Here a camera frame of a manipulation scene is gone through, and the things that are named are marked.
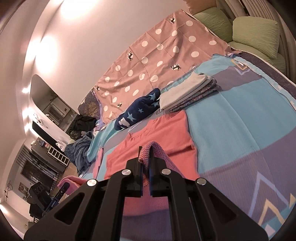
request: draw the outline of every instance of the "metal screw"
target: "metal screw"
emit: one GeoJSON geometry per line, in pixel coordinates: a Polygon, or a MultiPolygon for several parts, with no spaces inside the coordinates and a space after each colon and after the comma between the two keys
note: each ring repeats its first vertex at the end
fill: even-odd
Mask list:
{"type": "Polygon", "coordinates": [[[89,185],[90,187],[96,185],[96,180],[95,180],[95,179],[89,179],[89,180],[87,181],[87,185],[89,185]]]}
{"type": "Polygon", "coordinates": [[[125,175],[125,176],[128,176],[128,175],[131,174],[131,170],[130,169],[124,169],[124,170],[122,170],[121,174],[125,175]]]}
{"type": "Polygon", "coordinates": [[[164,175],[169,175],[172,171],[168,168],[165,168],[165,169],[162,169],[161,170],[161,173],[164,174],[164,175]]]}
{"type": "Polygon", "coordinates": [[[197,179],[196,182],[199,185],[205,185],[207,183],[207,180],[201,177],[201,178],[197,179]]]}

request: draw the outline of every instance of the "green pillow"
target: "green pillow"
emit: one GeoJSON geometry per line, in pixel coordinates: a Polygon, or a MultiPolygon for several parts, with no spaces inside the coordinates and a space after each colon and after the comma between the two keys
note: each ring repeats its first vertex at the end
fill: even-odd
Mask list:
{"type": "Polygon", "coordinates": [[[194,16],[220,39],[227,43],[232,41],[232,25],[221,9],[211,7],[194,16]]]}
{"type": "Polygon", "coordinates": [[[266,56],[264,53],[260,52],[258,49],[255,49],[251,46],[240,44],[237,42],[230,42],[228,44],[235,49],[246,51],[259,56],[260,58],[264,59],[266,62],[270,63],[273,67],[278,69],[280,72],[282,72],[283,74],[286,74],[286,62],[285,62],[285,58],[281,54],[277,53],[276,58],[271,59],[268,56],[266,56]]]}
{"type": "Polygon", "coordinates": [[[276,58],[279,49],[279,24],[271,19],[238,17],[233,21],[233,41],[258,49],[276,58]]]}

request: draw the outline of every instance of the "white polka dot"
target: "white polka dot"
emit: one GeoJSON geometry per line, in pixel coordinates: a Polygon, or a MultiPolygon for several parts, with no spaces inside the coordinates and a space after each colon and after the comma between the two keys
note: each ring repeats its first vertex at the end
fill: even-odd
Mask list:
{"type": "Polygon", "coordinates": [[[173,52],[174,52],[174,53],[179,53],[179,48],[178,48],[178,46],[175,46],[175,47],[173,48],[173,52]]]}
{"type": "Polygon", "coordinates": [[[197,56],[199,56],[199,52],[198,51],[194,51],[194,52],[191,53],[191,56],[193,58],[196,58],[197,56]]]}
{"type": "Polygon", "coordinates": [[[194,37],[193,35],[191,35],[191,36],[189,36],[188,40],[189,40],[190,42],[195,42],[196,37],[194,37]]]}
{"type": "Polygon", "coordinates": [[[159,66],[161,66],[163,64],[163,62],[162,61],[159,61],[158,63],[157,63],[157,67],[159,67],[159,66]]]}
{"type": "Polygon", "coordinates": [[[140,80],[143,80],[144,77],[145,77],[145,74],[140,74],[140,75],[139,75],[139,79],[140,79],[140,80]]]}
{"type": "Polygon", "coordinates": [[[156,82],[158,81],[158,76],[157,75],[153,75],[150,79],[150,82],[153,83],[153,82],[156,82]]]}
{"type": "Polygon", "coordinates": [[[155,30],[155,33],[156,33],[156,34],[161,34],[161,29],[160,29],[160,28],[159,28],[159,29],[156,29],[156,30],[155,30]]]}
{"type": "Polygon", "coordinates": [[[148,45],[148,42],[147,42],[147,41],[143,41],[143,42],[142,42],[142,46],[143,46],[143,47],[146,47],[147,45],[148,45]]]}
{"type": "Polygon", "coordinates": [[[186,25],[187,26],[192,26],[193,25],[193,22],[191,20],[188,20],[188,21],[186,21],[186,25]]]}
{"type": "Polygon", "coordinates": [[[133,96],[135,96],[137,93],[139,93],[139,90],[135,90],[135,91],[133,92],[133,96]]]}
{"type": "Polygon", "coordinates": [[[148,63],[148,58],[147,58],[147,57],[143,57],[143,58],[141,59],[141,62],[142,62],[143,64],[148,63]]]}
{"type": "Polygon", "coordinates": [[[216,45],[217,42],[216,42],[215,40],[211,40],[211,41],[209,42],[209,44],[210,44],[210,45],[216,45]]]}
{"type": "Polygon", "coordinates": [[[162,44],[158,44],[158,45],[156,46],[156,48],[157,48],[158,50],[162,50],[162,49],[163,49],[163,45],[162,45],[162,44]]]}
{"type": "Polygon", "coordinates": [[[128,76],[131,77],[132,75],[133,75],[133,70],[130,69],[130,70],[128,71],[128,76]]]}
{"type": "Polygon", "coordinates": [[[174,36],[176,36],[178,34],[178,31],[177,30],[174,30],[173,32],[172,32],[172,36],[174,37],[174,36]]]}

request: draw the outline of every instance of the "blue bedspread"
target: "blue bedspread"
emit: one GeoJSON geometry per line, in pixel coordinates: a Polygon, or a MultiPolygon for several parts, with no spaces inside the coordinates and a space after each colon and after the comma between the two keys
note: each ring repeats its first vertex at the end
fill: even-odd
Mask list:
{"type": "MultiPolygon", "coordinates": [[[[296,100],[259,68],[235,59],[214,55],[192,70],[213,76],[222,90],[186,107],[190,135],[198,148],[200,175],[272,238],[296,201],[296,100]]],[[[139,131],[147,122],[118,133],[110,123],[94,141],[89,153],[98,150],[97,143],[106,148],[97,180],[104,178],[107,155],[129,131],[139,131]]],[[[154,219],[152,226],[160,225],[154,219]]]]}

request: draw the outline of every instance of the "brown cushion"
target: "brown cushion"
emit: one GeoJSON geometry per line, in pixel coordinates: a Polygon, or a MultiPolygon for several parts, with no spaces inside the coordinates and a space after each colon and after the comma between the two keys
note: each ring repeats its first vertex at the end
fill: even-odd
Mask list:
{"type": "Polygon", "coordinates": [[[183,0],[186,2],[192,15],[204,11],[210,7],[217,7],[216,0],[183,0]]]}

